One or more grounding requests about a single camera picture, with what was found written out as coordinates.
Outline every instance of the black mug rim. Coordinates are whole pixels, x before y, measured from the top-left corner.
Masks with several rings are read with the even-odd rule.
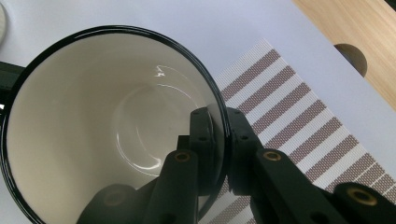
[[[126,25],[106,25],[106,26],[98,26],[93,27],[90,29],[86,29],[75,33],[73,35],[67,36],[49,48],[45,49],[42,53],[40,53],[29,65],[23,70],[17,81],[15,82],[14,86],[11,89],[11,92],[7,98],[5,103],[4,110],[1,114],[1,153],[0,153],[0,164],[1,170],[3,173],[3,177],[6,181],[6,185],[8,191],[11,193],[14,201],[18,205],[18,207],[22,210],[22,212],[28,217],[30,221],[36,224],[44,224],[45,222],[35,213],[35,211],[29,206],[29,204],[23,199],[21,192],[16,185],[16,182],[13,178],[11,168],[9,165],[9,160],[7,156],[7,124],[9,121],[9,115],[11,112],[12,105],[15,101],[15,98],[18,95],[19,90],[21,89],[24,81],[30,76],[30,74],[40,65],[42,64],[49,56],[53,53],[58,51],[59,49],[70,45],[76,41],[81,39],[95,36],[95,35],[107,35],[107,34],[129,34],[129,35],[141,35],[143,37],[147,37],[156,41],[159,41],[166,46],[176,50],[178,53],[182,54],[186,59],[188,59],[200,72],[200,74],[205,79],[207,85],[212,90],[216,101],[219,106],[219,112],[221,115],[223,130],[224,130],[224,154],[223,154],[223,161],[221,166],[221,171],[219,175],[218,182],[214,189],[214,193],[212,193],[204,206],[200,209],[198,218],[201,219],[206,212],[210,209],[214,201],[217,199],[219,192],[221,190],[222,184],[225,180],[225,176],[227,173],[228,167],[228,160],[230,157],[230,145],[231,145],[231,127],[230,122],[227,116],[227,109],[225,103],[221,97],[221,92],[216,85],[213,77],[210,76],[207,69],[204,65],[195,57],[188,49],[184,48],[182,45],[177,43],[175,40],[161,35],[159,33],[150,31],[148,29],[140,28],[140,27],[133,27],[133,26],[126,26]]]

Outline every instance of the mug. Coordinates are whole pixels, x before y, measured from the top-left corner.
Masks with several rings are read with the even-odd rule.
[[[190,112],[207,107],[216,137],[216,188],[225,178],[226,107],[203,64],[169,37],[131,26],[70,35],[21,73],[2,112],[1,166],[34,223],[76,223],[96,192],[156,178]]]

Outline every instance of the wooden surface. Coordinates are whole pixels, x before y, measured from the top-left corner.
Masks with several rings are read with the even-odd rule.
[[[365,79],[396,110],[396,12],[383,0],[293,0],[334,44],[367,60]]]

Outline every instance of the mug handle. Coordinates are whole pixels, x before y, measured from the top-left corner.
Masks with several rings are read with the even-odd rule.
[[[6,104],[9,93],[23,69],[24,67],[15,64],[0,62],[0,105]]]

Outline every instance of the white table surface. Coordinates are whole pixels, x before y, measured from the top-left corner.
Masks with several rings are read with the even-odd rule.
[[[396,178],[396,116],[290,0],[0,0],[0,61],[26,66],[61,38],[99,25],[147,28],[192,51],[218,75],[265,38],[375,159]],[[0,178],[0,223],[30,223]]]

